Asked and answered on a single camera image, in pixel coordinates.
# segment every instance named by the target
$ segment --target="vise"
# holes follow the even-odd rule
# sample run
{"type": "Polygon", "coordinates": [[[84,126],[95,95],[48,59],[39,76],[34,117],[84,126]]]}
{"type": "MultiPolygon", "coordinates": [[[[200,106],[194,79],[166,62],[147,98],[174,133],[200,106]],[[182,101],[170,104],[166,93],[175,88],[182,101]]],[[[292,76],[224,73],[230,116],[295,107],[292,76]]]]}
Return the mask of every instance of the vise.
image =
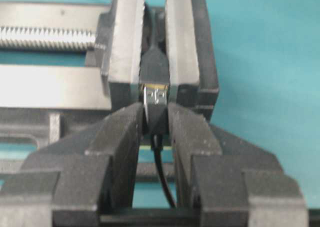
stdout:
{"type": "Polygon", "coordinates": [[[209,123],[219,83],[206,0],[0,9],[0,48],[86,54],[78,68],[0,64],[0,140],[37,146],[0,160],[1,227],[319,224],[275,155],[209,123]],[[140,164],[148,140],[155,164],[140,164]],[[135,182],[158,178],[171,209],[132,208],[135,182]]]}

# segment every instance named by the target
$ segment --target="teal background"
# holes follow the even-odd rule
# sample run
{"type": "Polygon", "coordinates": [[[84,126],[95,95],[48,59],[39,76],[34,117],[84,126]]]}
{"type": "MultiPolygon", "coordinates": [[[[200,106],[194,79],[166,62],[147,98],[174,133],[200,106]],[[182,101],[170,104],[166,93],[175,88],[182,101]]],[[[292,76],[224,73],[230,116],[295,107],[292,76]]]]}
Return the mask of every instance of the teal background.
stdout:
{"type": "MultiPolygon", "coordinates": [[[[207,0],[207,6],[220,83],[212,122],[275,153],[308,207],[320,208],[320,0],[207,0]]],[[[84,63],[82,55],[63,58],[0,52],[0,63],[84,63]]],[[[166,206],[157,188],[138,184],[135,206],[166,206]]]]}

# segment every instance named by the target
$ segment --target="black wire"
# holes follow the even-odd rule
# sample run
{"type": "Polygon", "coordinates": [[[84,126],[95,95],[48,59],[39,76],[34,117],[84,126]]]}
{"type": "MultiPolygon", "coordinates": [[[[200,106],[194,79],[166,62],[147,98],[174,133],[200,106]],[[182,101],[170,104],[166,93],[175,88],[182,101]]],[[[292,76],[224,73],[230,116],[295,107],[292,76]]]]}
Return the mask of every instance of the black wire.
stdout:
{"type": "Polygon", "coordinates": [[[175,202],[174,197],[169,189],[168,182],[165,177],[164,169],[163,169],[163,165],[162,165],[162,158],[161,158],[161,151],[163,149],[162,135],[152,135],[150,140],[151,140],[151,148],[153,149],[153,154],[154,154],[154,162],[155,162],[155,166],[156,166],[156,171],[158,173],[164,195],[165,195],[166,200],[168,201],[170,207],[175,208],[176,202],[175,202]]]}

